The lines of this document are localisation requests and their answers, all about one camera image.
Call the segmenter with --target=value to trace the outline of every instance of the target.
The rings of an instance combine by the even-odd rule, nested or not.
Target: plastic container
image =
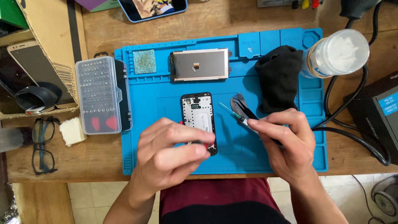
[[[110,56],[79,61],[76,63],[76,77],[85,134],[116,134],[131,129],[129,91],[123,62]]]
[[[354,29],[344,29],[304,51],[300,74],[306,78],[346,75],[360,69],[368,57],[369,45],[365,37]]]

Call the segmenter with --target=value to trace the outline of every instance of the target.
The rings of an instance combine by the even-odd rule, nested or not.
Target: plastic case
[[[110,56],[76,63],[83,132],[117,134],[133,126],[124,62]]]

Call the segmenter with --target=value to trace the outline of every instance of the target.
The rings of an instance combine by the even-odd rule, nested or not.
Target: phone frame
[[[212,127],[212,131],[214,134],[216,134],[216,127],[214,125],[214,109],[213,109],[213,96],[211,95],[210,92],[200,92],[200,93],[192,93],[192,94],[184,94],[181,96],[180,98],[180,102],[181,102],[181,111],[182,111],[182,115],[184,115],[184,106],[183,106],[183,100],[184,99],[188,99],[188,98],[195,98],[195,97],[204,97],[204,96],[209,96],[210,97],[210,105],[211,105],[211,110],[213,111],[213,114],[211,115],[211,127]],[[210,154],[216,155],[218,152],[218,148],[217,148],[217,137],[216,139],[214,139],[214,150],[210,151],[209,149],[207,149]]]
[[[167,13],[167,14],[162,14],[162,15],[158,15],[158,16],[151,16],[151,17],[147,17],[147,18],[144,18],[144,19],[141,18],[140,20],[132,20],[130,18],[130,16],[127,14],[124,5],[120,2],[120,0],[117,0],[117,1],[119,2],[121,8],[123,9],[123,12],[125,13],[127,19],[130,22],[132,22],[132,23],[139,23],[139,22],[143,22],[143,21],[157,19],[157,18],[164,17],[164,16],[170,16],[170,15],[173,15],[173,14],[182,13],[182,12],[185,12],[187,10],[187,8],[188,8],[188,1],[185,0],[185,1],[183,1],[183,2],[185,2],[185,8],[183,10],[176,11],[176,12],[171,12],[171,13]]]
[[[32,78],[32,76],[30,76],[30,74],[25,70],[25,68],[20,64],[20,62],[11,54],[11,51],[15,51],[15,50],[19,50],[19,49],[23,49],[23,48],[28,48],[28,47],[33,47],[33,46],[37,46],[39,45],[39,43],[36,40],[29,40],[29,41],[25,41],[25,42],[21,42],[21,43],[17,43],[17,44],[13,44],[7,47],[7,51],[8,53],[11,55],[11,57],[15,60],[15,62],[25,71],[25,73],[33,80],[33,82],[39,86],[37,84],[37,82]],[[73,107],[77,107],[77,103],[76,101],[73,103],[66,103],[66,104],[56,104],[55,106],[59,109],[66,109],[66,108],[73,108]]]

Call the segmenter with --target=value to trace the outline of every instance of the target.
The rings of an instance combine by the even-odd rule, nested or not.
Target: phone lcd screen
[[[60,99],[56,102],[57,105],[74,103],[72,95],[68,93],[68,89],[54,71],[40,46],[35,45],[10,52],[39,86],[43,84],[47,87],[49,84],[53,84],[58,87],[59,92],[56,92],[56,94],[60,95]]]
[[[129,19],[134,22],[183,11],[187,7],[185,0],[119,0],[119,2]]]
[[[36,85],[11,57],[7,47],[0,47],[0,85],[12,96],[23,88]]]

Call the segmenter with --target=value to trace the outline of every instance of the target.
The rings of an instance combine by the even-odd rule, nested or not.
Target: finger
[[[158,171],[167,172],[202,159],[206,154],[207,149],[201,144],[183,145],[159,150],[152,157],[152,162]]]
[[[265,149],[268,153],[268,160],[272,167],[286,166],[286,160],[279,146],[266,135],[260,134],[261,140],[264,143]]]
[[[153,123],[151,126],[147,127],[145,130],[143,130],[143,132],[141,132],[141,134],[140,134],[140,137],[145,136],[149,133],[152,133],[170,123],[175,123],[175,122],[168,118],[161,118],[161,119],[157,120],[155,123]]]
[[[194,172],[199,167],[199,165],[209,157],[210,153],[207,152],[202,159],[177,167],[171,173],[170,182],[173,183],[173,185],[182,183],[188,177],[188,175]]]
[[[212,143],[215,135],[212,132],[205,132],[198,128],[191,128],[182,124],[173,123],[164,131],[158,134],[153,140],[154,148],[162,149],[172,147],[177,143],[201,140],[204,143]]]
[[[302,140],[308,141],[313,138],[313,133],[308,124],[307,117],[304,113],[293,108],[272,113],[261,120],[271,124],[287,124],[292,132]]]
[[[260,134],[279,140],[289,151],[304,144],[288,127],[254,119],[249,119],[248,125]]]

